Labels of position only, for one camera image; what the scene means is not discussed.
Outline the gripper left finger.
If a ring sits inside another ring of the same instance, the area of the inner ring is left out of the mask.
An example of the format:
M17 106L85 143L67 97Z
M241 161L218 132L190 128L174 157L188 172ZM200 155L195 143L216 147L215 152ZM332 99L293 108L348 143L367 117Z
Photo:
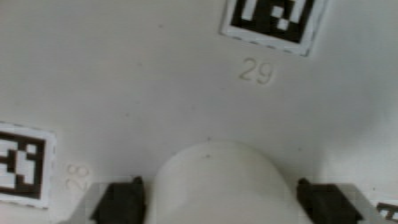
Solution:
M129 182L111 183L90 215L95 224L143 224L145 189L136 176Z

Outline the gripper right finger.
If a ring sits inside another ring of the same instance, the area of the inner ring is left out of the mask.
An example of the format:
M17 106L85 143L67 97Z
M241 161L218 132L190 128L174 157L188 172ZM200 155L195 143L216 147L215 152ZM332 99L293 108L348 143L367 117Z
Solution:
M358 224L362 215L335 184L296 183L296 201L312 224Z

